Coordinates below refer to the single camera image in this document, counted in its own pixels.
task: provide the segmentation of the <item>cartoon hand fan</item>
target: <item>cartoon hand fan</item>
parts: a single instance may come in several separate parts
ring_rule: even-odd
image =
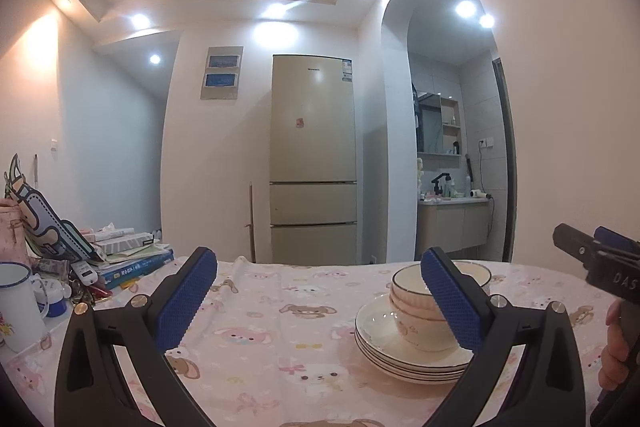
[[[31,187],[20,172],[18,155],[11,160],[9,174],[4,173],[5,194],[20,206],[27,237],[43,257],[75,261],[104,261],[72,222],[60,219],[46,198]]]

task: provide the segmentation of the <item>blue mug rim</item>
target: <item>blue mug rim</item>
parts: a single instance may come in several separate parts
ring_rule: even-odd
[[[2,268],[2,265],[4,264],[17,264],[18,266],[24,266],[27,269],[27,275],[20,279],[18,282],[12,282],[11,284],[0,284],[0,290],[17,286],[18,284],[25,282],[29,277],[31,277],[31,268],[29,268],[26,264],[16,263],[15,261],[0,261],[0,268]]]

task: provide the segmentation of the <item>mug handle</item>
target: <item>mug handle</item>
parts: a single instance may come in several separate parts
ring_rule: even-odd
[[[34,282],[37,280],[40,283],[40,286],[42,287],[42,293],[44,293],[44,298],[46,302],[44,304],[44,308],[40,312],[40,317],[44,318],[49,313],[49,296],[47,295],[47,289],[45,288],[44,282],[42,281],[42,278],[40,277],[39,274],[36,273],[35,275],[32,275],[31,277],[29,277],[29,279],[30,279],[30,282]]]

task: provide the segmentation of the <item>cartoon print tablecloth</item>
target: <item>cartoon print tablecloth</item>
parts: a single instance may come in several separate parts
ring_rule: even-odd
[[[130,291],[150,294],[186,258],[140,280]],[[293,267],[219,263],[218,277],[180,347],[167,352],[172,367],[218,427],[420,427],[451,389],[404,383],[376,370],[353,340],[354,316],[388,292],[392,275],[408,263]],[[575,277],[547,269],[484,263],[491,292],[515,305],[564,302],[574,324],[588,413],[599,393],[597,372],[606,343],[604,319],[613,297]],[[104,304],[125,304],[124,291]],[[40,344],[13,357],[7,374],[46,426],[53,426],[54,383],[66,323]],[[118,355],[140,410],[159,421],[130,360]],[[520,358],[514,349],[482,413],[495,415]]]

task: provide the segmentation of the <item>tiled wall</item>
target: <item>tiled wall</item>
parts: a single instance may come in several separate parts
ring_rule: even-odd
[[[462,156],[460,158],[427,158],[422,157],[424,178],[422,178],[422,191],[433,190],[433,180],[441,172],[449,172],[456,182],[456,190],[463,191],[465,187],[466,162],[466,127],[465,104],[460,86],[459,69],[450,64],[433,60],[414,53],[409,53],[409,67],[411,80],[418,93],[440,93],[441,97],[458,101],[460,109],[460,127],[462,128]]]
[[[481,152],[482,185],[495,200],[492,230],[478,254],[480,259],[501,261],[507,216],[507,151],[491,52],[484,52],[460,66],[460,86],[465,101],[466,141],[474,188],[482,188]],[[479,140],[489,137],[494,139],[494,146],[479,150]]]

